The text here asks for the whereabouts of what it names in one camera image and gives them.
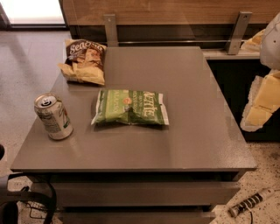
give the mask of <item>terrazzo floor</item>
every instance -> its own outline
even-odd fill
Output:
[[[33,100],[48,92],[60,74],[57,64],[63,61],[63,41],[68,38],[68,31],[0,31],[0,143],[5,147],[1,177],[11,173],[11,163],[36,118]],[[241,178],[241,190],[227,205],[214,209],[217,218],[211,224],[249,224],[249,212],[234,219],[228,209],[263,188],[280,190],[280,143],[248,143],[248,148],[258,169]],[[9,187],[15,190],[29,184],[26,178],[20,178],[11,181]],[[18,207],[18,223],[43,223],[29,217],[30,209],[25,204],[19,202]],[[252,214],[254,224],[280,224],[280,191],[253,208]],[[44,214],[35,211],[32,215]],[[62,223],[59,216],[55,214],[53,224]]]

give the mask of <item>aluminum can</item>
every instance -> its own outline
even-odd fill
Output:
[[[45,125],[50,138],[60,140],[71,135],[72,124],[62,100],[55,94],[42,94],[34,102],[34,110]]]

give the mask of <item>green chip bag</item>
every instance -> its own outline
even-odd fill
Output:
[[[95,112],[92,124],[169,124],[163,94],[153,92],[102,89]]]

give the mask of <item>brown chip bag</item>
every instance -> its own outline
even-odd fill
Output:
[[[65,43],[67,60],[58,64],[64,77],[69,81],[104,85],[106,46],[85,39],[67,39]]]

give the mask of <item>snack bag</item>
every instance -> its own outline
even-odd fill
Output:
[[[242,50],[249,50],[251,52],[260,52],[260,47],[265,30],[259,31],[253,38],[246,40],[242,46]]]
[[[280,72],[272,70],[264,78],[256,76],[242,114],[241,128],[257,131],[280,108]]]
[[[163,94],[126,89],[100,91],[94,123],[169,124]]]
[[[68,81],[93,82],[104,85],[103,61],[106,46],[85,39],[67,39],[65,64],[59,63]]]

